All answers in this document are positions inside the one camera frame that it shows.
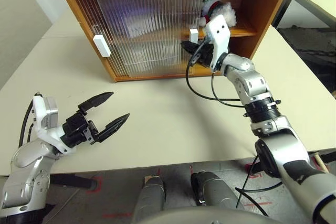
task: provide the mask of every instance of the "plush toy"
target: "plush toy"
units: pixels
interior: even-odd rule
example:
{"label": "plush toy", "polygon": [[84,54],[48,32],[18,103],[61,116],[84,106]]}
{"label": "plush toy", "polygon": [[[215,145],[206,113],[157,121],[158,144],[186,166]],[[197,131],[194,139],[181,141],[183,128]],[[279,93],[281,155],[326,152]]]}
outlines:
{"label": "plush toy", "polygon": [[221,0],[203,0],[202,17],[199,25],[205,26],[211,19],[222,14],[229,27],[235,26],[237,24],[235,13],[230,2],[224,4]]}

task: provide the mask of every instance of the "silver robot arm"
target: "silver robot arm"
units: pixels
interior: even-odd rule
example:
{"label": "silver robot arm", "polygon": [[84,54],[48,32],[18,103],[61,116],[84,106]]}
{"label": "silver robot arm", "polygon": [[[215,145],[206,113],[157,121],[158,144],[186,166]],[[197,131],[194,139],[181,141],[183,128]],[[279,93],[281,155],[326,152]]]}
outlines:
{"label": "silver robot arm", "polygon": [[87,121],[86,111],[99,106],[113,92],[107,92],[78,105],[79,110],[58,126],[58,109],[53,98],[33,97],[34,129],[37,138],[21,146],[10,163],[0,202],[0,221],[5,223],[42,223],[46,215],[46,197],[50,183],[50,170],[63,155],[74,153],[76,145],[88,141],[103,142],[127,120],[121,116],[98,132],[92,121]]}
{"label": "silver robot arm", "polygon": [[247,58],[227,54],[226,48],[217,47],[220,35],[229,37],[223,27],[227,25],[219,15],[205,28],[208,39],[214,44],[216,55],[213,57],[219,59],[215,64],[212,61],[211,69],[220,70],[235,86],[246,110],[244,116],[250,117],[252,132],[259,138],[255,148],[264,171],[282,180],[312,222],[336,223],[336,177],[310,165],[306,148],[277,108],[280,101],[273,99],[254,64]]}

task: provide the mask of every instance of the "gray floor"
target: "gray floor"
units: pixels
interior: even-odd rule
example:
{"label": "gray floor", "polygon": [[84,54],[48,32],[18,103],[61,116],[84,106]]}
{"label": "gray floor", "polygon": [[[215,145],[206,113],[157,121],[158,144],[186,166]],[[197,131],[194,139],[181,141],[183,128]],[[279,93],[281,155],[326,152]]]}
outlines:
{"label": "gray floor", "polygon": [[[142,188],[143,177],[146,175],[160,174],[164,180],[167,189],[165,209],[195,206],[190,186],[191,172],[202,170],[215,172],[233,189],[242,186],[246,177],[244,167],[250,162],[252,159],[78,174],[83,177],[98,178],[101,181],[100,190],[89,193],[85,190],[51,186],[48,202],[56,206],[46,216],[44,224],[130,223],[138,194]],[[335,164],[330,165],[333,172],[335,172],[335,167]],[[264,188],[278,181],[262,172],[249,179],[246,189]],[[61,209],[71,196],[73,197],[70,201]],[[260,194],[251,194],[251,196],[274,219],[288,224],[309,223],[284,186]],[[241,201],[246,210],[260,213],[246,198],[242,197]]]}

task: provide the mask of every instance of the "wooden cabinet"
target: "wooden cabinet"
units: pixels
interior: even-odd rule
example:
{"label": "wooden cabinet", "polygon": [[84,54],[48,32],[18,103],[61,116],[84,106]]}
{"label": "wooden cabinet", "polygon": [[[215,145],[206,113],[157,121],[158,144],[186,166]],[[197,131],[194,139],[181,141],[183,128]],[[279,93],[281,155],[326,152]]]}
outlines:
{"label": "wooden cabinet", "polygon": [[[231,2],[237,25],[230,29],[230,50],[252,58],[282,0]],[[115,81],[185,76],[189,55],[180,42],[198,28],[202,0],[67,0],[79,24]],[[202,29],[199,37],[203,38]],[[103,58],[93,37],[103,35],[111,56]],[[195,65],[191,76],[210,70]]]}

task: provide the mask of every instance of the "black cable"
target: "black cable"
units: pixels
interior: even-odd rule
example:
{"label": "black cable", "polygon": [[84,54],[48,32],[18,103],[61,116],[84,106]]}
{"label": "black cable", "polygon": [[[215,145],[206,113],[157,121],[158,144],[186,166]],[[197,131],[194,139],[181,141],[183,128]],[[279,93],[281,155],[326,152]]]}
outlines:
{"label": "black cable", "polygon": [[28,136],[27,136],[27,143],[30,142],[30,135],[32,133],[33,126],[34,126],[34,123],[32,123],[29,127]]}
{"label": "black cable", "polygon": [[270,191],[270,190],[272,190],[274,188],[277,188],[281,185],[282,185],[282,182],[279,182],[276,185],[273,185],[273,186],[270,186],[270,187],[267,187],[267,188],[262,188],[262,189],[251,189],[250,190],[250,189],[242,189],[242,188],[238,188],[238,187],[236,187],[236,189],[239,189],[239,190],[241,190],[245,193],[262,193],[263,191]]}
{"label": "black cable", "polygon": [[252,199],[248,194],[246,194],[243,190],[236,187],[236,190],[240,193],[240,195],[244,195],[246,198],[248,198],[249,201],[251,201],[259,210],[260,212],[268,217],[268,214],[263,210],[263,208],[256,202],[254,199]]}
{"label": "black cable", "polygon": [[[246,186],[246,183],[248,181],[248,177],[250,176],[251,172],[252,172],[252,169],[254,167],[254,165],[256,164],[257,162],[257,159],[258,159],[258,155],[254,158],[253,162],[252,162],[252,165],[250,167],[250,170],[248,171],[247,173],[247,176],[246,176],[246,179],[245,179],[245,182],[243,184],[243,187],[241,188],[241,190],[244,190],[245,189],[245,186]],[[237,200],[237,204],[236,204],[236,208],[238,208],[238,205],[239,205],[239,202],[240,202],[240,199],[242,198],[242,193],[239,194],[239,197],[238,197],[238,200]]]}
{"label": "black cable", "polygon": [[[192,61],[194,60],[194,57],[196,57],[196,55],[198,54],[198,52],[201,50],[201,48],[202,48],[205,44],[206,44],[206,39],[203,40],[203,42],[200,44],[200,46],[197,48],[197,50],[194,52],[194,54],[190,57],[190,60],[189,60],[189,62],[188,62],[188,64],[187,64],[187,68],[186,68],[186,70],[185,70],[185,80],[186,80],[186,82],[187,82],[187,85],[188,85],[189,89],[190,89],[195,95],[197,95],[197,96],[199,96],[199,97],[202,97],[202,98],[204,98],[204,99],[208,99],[208,100],[216,101],[216,100],[218,100],[218,99],[216,99],[216,98],[212,98],[212,97],[207,97],[207,96],[205,96],[205,95],[202,95],[202,94],[198,93],[197,91],[195,91],[195,90],[191,87],[191,85],[190,85],[190,83],[189,83],[189,68],[190,68],[190,66],[191,66],[191,64],[192,64]],[[240,101],[240,99],[223,99],[223,98],[220,98],[220,100],[221,100],[221,101]]]}
{"label": "black cable", "polygon": [[27,124],[28,117],[29,117],[29,114],[30,114],[30,111],[31,111],[32,107],[33,107],[33,101],[30,102],[30,104],[27,108],[25,117],[23,118],[23,122],[22,122],[22,126],[21,126],[21,132],[20,132],[20,139],[19,139],[19,148],[23,145],[23,137],[25,135],[25,128],[26,128],[26,124]]}
{"label": "black cable", "polygon": [[216,95],[216,92],[215,92],[215,88],[214,88],[214,76],[215,76],[215,73],[212,73],[212,75],[211,75],[211,89],[212,89],[212,94],[214,94],[214,97],[217,99],[217,101],[220,102],[221,104],[226,105],[226,106],[236,107],[236,108],[245,108],[244,106],[241,106],[241,105],[228,104],[226,102],[221,101],[218,98],[218,96]]}

